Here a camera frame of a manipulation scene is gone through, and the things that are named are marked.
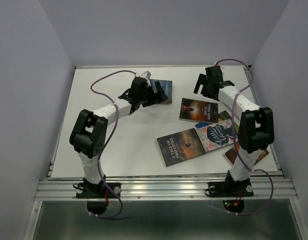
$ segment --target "black motor bracket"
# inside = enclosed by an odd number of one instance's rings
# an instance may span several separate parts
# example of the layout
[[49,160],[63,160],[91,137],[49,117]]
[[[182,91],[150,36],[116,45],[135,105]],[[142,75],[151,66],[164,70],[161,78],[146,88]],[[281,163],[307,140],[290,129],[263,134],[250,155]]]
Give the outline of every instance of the black motor bracket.
[[202,85],[201,95],[207,98],[218,100],[219,89],[227,86],[234,86],[231,81],[224,81],[220,66],[207,67],[206,75],[199,74],[194,93],[197,94],[200,85]]
[[103,151],[107,124],[106,118],[84,109],[77,117],[69,143],[74,146],[76,152],[83,152],[91,159]]
[[142,77],[135,77],[130,89],[126,90],[118,98],[124,99],[132,105],[130,114],[138,110],[140,105],[148,107],[168,99],[159,81],[155,82],[155,86],[151,86]]
[[244,150],[249,154],[258,149],[265,150],[274,139],[274,117],[269,107],[255,111],[246,110],[242,113],[238,140]]

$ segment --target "gray wall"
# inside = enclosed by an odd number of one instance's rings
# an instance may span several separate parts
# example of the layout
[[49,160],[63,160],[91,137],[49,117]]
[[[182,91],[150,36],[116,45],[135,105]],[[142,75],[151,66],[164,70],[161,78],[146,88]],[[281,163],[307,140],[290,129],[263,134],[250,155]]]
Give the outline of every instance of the gray wall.
[[287,0],[40,0],[85,65],[252,64]]
[[38,0],[0,1],[0,239],[22,239],[73,66]]
[[291,0],[254,66],[260,102],[274,111],[275,148],[308,219],[308,0]]

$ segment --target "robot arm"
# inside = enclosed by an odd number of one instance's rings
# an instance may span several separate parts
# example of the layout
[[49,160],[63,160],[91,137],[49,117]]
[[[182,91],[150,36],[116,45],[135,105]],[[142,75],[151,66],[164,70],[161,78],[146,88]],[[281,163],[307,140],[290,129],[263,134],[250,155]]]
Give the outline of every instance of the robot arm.
[[105,145],[106,130],[109,125],[115,122],[116,107],[118,107],[119,118],[131,115],[139,109],[140,105],[147,107],[168,99],[164,94],[160,83],[150,85],[150,72],[144,72],[141,76],[135,77],[131,88],[126,90],[113,104],[109,104],[97,110],[82,110],[77,118],[69,142],[82,161],[84,168],[84,186],[88,189],[90,185],[99,185],[101,177],[97,169],[98,155],[102,153]]
[[[223,102],[232,109],[235,96],[239,93],[231,81],[224,81],[220,66],[206,68],[206,75],[200,74],[194,93]],[[274,141],[273,112],[269,107],[260,107],[249,101],[243,95],[236,100],[235,113],[240,119],[238,132],[239,154],[252,169],[259,154]],[[250,184],[250,170],[237,159],[233,167],[228,171],[225,182],[209,183],[211,197],[234,197],[242,193],[245,197],[252,197],[253,193],[246,191]]]

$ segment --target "white table surface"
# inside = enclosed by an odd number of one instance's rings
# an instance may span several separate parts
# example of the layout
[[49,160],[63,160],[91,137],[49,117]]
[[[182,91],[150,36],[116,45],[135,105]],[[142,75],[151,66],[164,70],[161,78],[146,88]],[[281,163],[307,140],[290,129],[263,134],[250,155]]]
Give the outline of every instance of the white table surface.
[[[101,156],[103,171],[107,176],[174,176],[223,174],[232,164],[224,153],[232,147],[227,146],[205,155],[187,160],[169,167],[165,166],[157,138],[195,127],[195,122],[179,120],[182,98],[191,98],[207,102],[217,102],[200,94],[193,94],[198,75],[205,74],[205,67],[138,67],[138,68],[94,68],[77,69],[66,109],[59,144],[55,156],[52,178],[80,178],[83,168],[78,154],[69,144],[69,136],[82,109],[96,110],[110,102],[103,96],[92,93],[90,85],[97,79],[112,72],[129,69],[137,73],[150,71],[153,79],[172,80],[173,90],[171,105],[153,105],[141,107],[130,116],[121,118],[116,132]],[[244,69],[241,66],[225,66],[224,80],[231,80],[238,89],[248,84]],[[119,73],[109,77],[95,86],[95,89],[116,99],[130,88],[134,76],[130,73]],[[250,89],[244,95],[253,100]],[[227,110],[221,102],[219,112]],[[107,136],[113,124],[107,129]],[[277,171],[272,153],[257,164],[257,168],[269,172]]]

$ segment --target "book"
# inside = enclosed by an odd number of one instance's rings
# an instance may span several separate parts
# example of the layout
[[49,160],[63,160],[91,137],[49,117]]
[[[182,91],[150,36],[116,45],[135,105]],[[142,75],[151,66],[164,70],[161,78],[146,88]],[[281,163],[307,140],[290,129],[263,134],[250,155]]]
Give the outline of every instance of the book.
[[162,87],[164,93],[168,97],[168,99],[164,102],[161,102],[159,104],[171,104],[172,103],[172,89],[173,89],[173,81],[169,80],[156,80],[156,79],[150,79],[150,85],[153,86],[153,89],[156,90],[155,82],[159,82],[160,86]]
[[194,128],[157,139],[166,166],[205,154]]
[[[261,161],[262,159],[264,159],[265,156],[267,156],[269,154],[269,152],[267,151],[267,149],[263,150],[259,157],[257,158],[256,162],[254,165],[256,165],[259,161]],[[224,155],[232,164],[235,163],[235,160],[237,158],[237,153],[236,153],[236,149],[235,146],[233,146],[231,149],[229,149],[225,155]]]
[[231,126],[228,119],[196,129],[206,153],[234,143]]
[[179,119],[196,122],[201,121],[206,123],[217,123],[218,103],[183,98]]
[[[227,111],[222,111],[222,112],[218,113],[218,122],[221,122],[221,121],[224,121],[224,120],[227,120],[227,119],[232,119],[232,117],[229,115],[229,113]],[[199,129],[199,128],[202,128],[202,127],[205,127],[205,126],[208,126],[208,125],[210,125],[210,123],[201,122],[201,123],[196,124],[195,127],[197,129]],[[237,125],[237,123],[235,123],[235,130],[238,133],[239,126]]]

